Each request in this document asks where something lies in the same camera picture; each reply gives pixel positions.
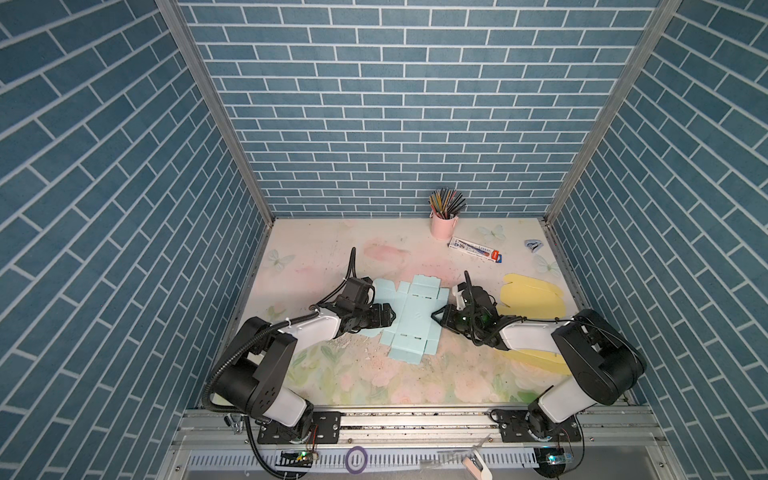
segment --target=table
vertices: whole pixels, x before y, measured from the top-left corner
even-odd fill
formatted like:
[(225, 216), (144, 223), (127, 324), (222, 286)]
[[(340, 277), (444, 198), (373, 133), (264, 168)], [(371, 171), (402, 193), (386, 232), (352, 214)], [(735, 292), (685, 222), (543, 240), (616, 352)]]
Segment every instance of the table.
[[(352, 247), (360, 277), (397, 284), (422, 274), (451, 287), (467, 270), (473, 284), (498, 298), (502, 277), (519, 273), (559, 286), (567, 314), (578, 311), (538, 220), (460, 219), (455, 235), (494, 247), (503, 262), (449, 249), (446, 241), (431, 237), (429, 219), (279, 219), (241, 322), (259, 316), (274, 323), (306, 313), (341, 282)], [(544, 243), (536, 253), (524, 245), (531, 239)], [(564, 378), (447, 330), (437, 355), (424, 355), (419, 365), (390, 359), (388, 352), (378, 336), (346, 333), (298, 353), (284, 385), (316, 405), (456, 404), (530, 402)]]

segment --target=brick wallpaper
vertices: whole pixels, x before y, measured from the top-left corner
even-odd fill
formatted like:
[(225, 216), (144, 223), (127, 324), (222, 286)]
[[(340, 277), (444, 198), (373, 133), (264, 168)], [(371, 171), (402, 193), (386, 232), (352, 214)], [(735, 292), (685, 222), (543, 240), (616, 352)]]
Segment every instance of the brick wallpaper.
[(152, 0), (0, 2), (0, 478), (144, 478), (263, 222)]
[(278, 216), (540, 217), (657, 0), (182, 6)]
[(556, 221), (689, 478), (768, 478), (766, 25), (684, 0)]

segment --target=pink pencil cup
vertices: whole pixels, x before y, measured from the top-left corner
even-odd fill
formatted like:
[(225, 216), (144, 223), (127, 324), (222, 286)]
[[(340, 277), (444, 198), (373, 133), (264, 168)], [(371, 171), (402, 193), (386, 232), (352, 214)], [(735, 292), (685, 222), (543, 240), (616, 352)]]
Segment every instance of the pink pencil cup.
[(432, 218), (432, 225), (429, 228), (432, 232), (432, 236), (438, 240), (451, 240), (453, 237), (453, 229), (456, 228), (456, 222), (458, 217), (453, 217), (450, 220), (443, 220), (434, 213), (429, 214)]

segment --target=metal clip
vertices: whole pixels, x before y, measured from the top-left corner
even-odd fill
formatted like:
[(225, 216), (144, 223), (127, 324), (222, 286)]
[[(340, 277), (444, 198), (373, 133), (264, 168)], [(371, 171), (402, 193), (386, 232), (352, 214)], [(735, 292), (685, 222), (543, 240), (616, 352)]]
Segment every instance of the metal clip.
[(234, 435), (239, 435), (242, 433), (243, 427), (245, 426), (243, 416), (240, 413), (227, 413), (224, 416), (224, 423), (226, 423), (228, 427), (232, 428), (232, 433)]

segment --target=metal corner post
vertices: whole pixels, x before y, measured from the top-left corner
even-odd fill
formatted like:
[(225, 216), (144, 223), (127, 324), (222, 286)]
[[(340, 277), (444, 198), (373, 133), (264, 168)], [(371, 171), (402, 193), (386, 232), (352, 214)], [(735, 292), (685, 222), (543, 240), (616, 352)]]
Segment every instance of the metal corner post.
[(256, 202), (256, 206), (264, 217), (265, 223), (268, 227), (271, 227), (274, 222), (274, 215), (270, 205), (267, 203), (264, 194), (259, 188), (259, 183), (256, 180), (256, 176), (253, 174), (253, 169), (248, 162), (248, 157), (243, 150), (243, 145), (237, 138), (235, 129), (230, 121), (230, 116), (227, 114), (227, 109), (224, 108), (224, 104), (221, 101), (221, 97), (216, 90), (214, 81), (208, 74), (208, 69), (205, 67), (203, 57), (200, 55), (200, 51), (197, 49), (197, 44), (192, 37), (192, 31), (187, 25), (187, 20), (184, 18), (184, 13), (181, 11), (181, 7), (177, 0), (156, 0), (157, 7), (160, 9), (160, 14), (163, 15), (163, 20), (168, 25), (171, 36), (176, 41), (176, 45), (181, 52), (181, 56), (184, 57), (184, 61), (187, 63), (187, 67), (190, 69), (192, 78), (200, 89), (200, 94), (203, 96), (208, 110), (211, 116), (216, 122), (216, 126), (219, 127), (221, 137), (224, 139), (224, 143), (232, 154), (232, 158), (237, 165), (237, 170), (240, 171), (240, 175), (243, 176), (245, 184), (248, 187), (253, 200)]
[(603, 141), (603, 137), (605, 137), (608, 128), (619, 112), (619, 108), (624, 103), (624, 99), (629, 95), (632, 85), (634, 85), (637, 77), (640, 76), (645, 62), (648, 61), (650, 54), (656, 48), (656, 44), (661, 39), (664, 30), (667, 29), (680, 3), (681, 0), (660, 0), (659, 6), (656, 7), (656, 10), (648, 19), (643, 36), (632, 50), (624, 70), (621, 71), (613, 91), (611, 91), (608, 100), (605, 102), (605, 106), (600, 110), (598, 118), (594, 121), (594, 125), (592, 125), (592, 130), (584, 139), (584, 143), (581, 145), (581, 149), (576, 155), (571, 169), (565, 175), (563, 183), (554, 195), (552, 203), (547, 207), (547, 211), (544, 214), (544, 220), (547, 223), (552, 223), (560, 214), (568, 196), (576, 187), (576, 183), (581, 174), (584, 173), (587, 165), (589, 165), (592, 155), (598, 149), (598, 145)]

